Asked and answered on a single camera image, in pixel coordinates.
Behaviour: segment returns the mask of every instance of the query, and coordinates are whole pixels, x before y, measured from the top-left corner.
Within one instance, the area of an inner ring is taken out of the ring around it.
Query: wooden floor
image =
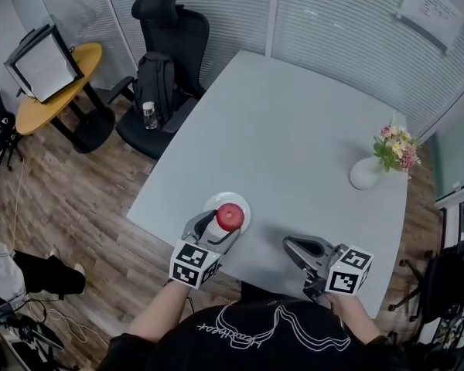
[[[89,109],[85,100],[78,103],[84,110]],[[120,115],[125,108],[117,105],[114,109]],[[69,111],[61,119],[70,126],[76,121]],[[76,153],[51,125],[24,138],[20,148],[26,160],[16,223],[15,200],[22,165],[15,156],[12,172],[5,163],[0,169],[0,241],[12,245],[15,227],[15,249],[46,257],[56,247],[65,264],[72,267],[82,263],[87,272],[84,294],[67,296],[65,301],[53,302],[47,308],[55,308],[92,328],[107,342],[125,330],[167,281],[171,247],[125,219],[155,162],[128,147],[115,131],[102,147],[87,155]],[[439,248],[441,221],[433,207],[431,163],[426,148],[420,154],[423,166],[415,169],[408,187],[399,257],[418,260],[423,268],[425,262],[419,260],[424,251]],[[396,261],[377,317],[382,330],[400,332],[401,339],[408,337],[418,323],[407,322],[407,308],[396,312],[386,309],[413,288],[412,282],[408,271],[397,266]],[[238,299],[238,290],[238,282],[219,274],[204,291],[193,291],[191,296],[199,310]],[[35,309],[41,315],[40,307]],[[66,346],[59,358],[71,366],[96,368],[106,346],[91,332],[87,332],[87,343],[79,342],[66,323],[53,320],[53,315],[46,322]]]

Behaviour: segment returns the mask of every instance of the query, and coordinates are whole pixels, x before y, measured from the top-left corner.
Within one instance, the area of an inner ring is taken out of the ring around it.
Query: black office chair
[[[146,49],[167,55],[174,62],[176,84],[185,95],[158,129],[147,130],[135,108],[129,108],[117,123],[117,132],[126,143],[157,160],[205,93],[200,67],[210,26],[204,15],[183,7],[176,5],[176,0],[136,0],[131,11],[141,23]],[[133,102],[135,96],[128,86],[134,81],[134,77],[120,81],[109,93],[107,103],[119,94]]]
[[[423,324],[437,318],[453,318],[464,304],[464,251],[457,250],[460,247],[433,257],[424,276],[409,260],[401,260],[399,264],[407,265],[418,279],[418,288],[398,304],[390,305],[388,310],[394,311],[420,294],[418,311],[409,318],[410,322],[421,313]]]
[[[9,150],[9,158],[7,160],[7,168],[9,170],[12,170],[10,161],[14,150],[17,151],[21,161],[24,159],[17,148],[17,144],[21,138],[22,136],[15,130],[15,115],[5,109],[2,97],[0,96],[0,153]]]

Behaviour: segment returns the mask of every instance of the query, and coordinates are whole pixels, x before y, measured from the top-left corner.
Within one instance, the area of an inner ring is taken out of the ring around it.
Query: white table
[[[375,259],[359,297],[380,309],[401,239],[404,174],[359,191],[348,175],[372,155],[392,109],[363,92],[279,60],[239,52],[206,92],[157,163],[128,213],[175,245],[214,194],[251,206],[251,224],[222,271],[269,291],[305,298],[305,274],[284,253],[297,233],[354,244]],[[397,123],[405,124],[398,114]]]

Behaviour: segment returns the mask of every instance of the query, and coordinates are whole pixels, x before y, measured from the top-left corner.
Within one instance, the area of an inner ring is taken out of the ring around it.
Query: white vase
[[[350,183],[357,189],[369,189],[377,184],[378,179],[384,172],[378,157],[361,159],[350,170]]]

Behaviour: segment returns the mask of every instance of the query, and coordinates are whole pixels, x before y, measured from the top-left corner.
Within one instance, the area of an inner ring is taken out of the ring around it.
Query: person
[[[111,340],[97,371],[409,370],[357,297],[328,294],[330,310],[243,282],[239,302],[179,323],[189,290],[170,281]]]
[[[47,259],[20,251],[10,254],[0,242],[0,305],[9,303],[17,308],[28,293],[42,290],[51,294],[82,294],[86,284],[82,265],[69,268],[53,250]]]

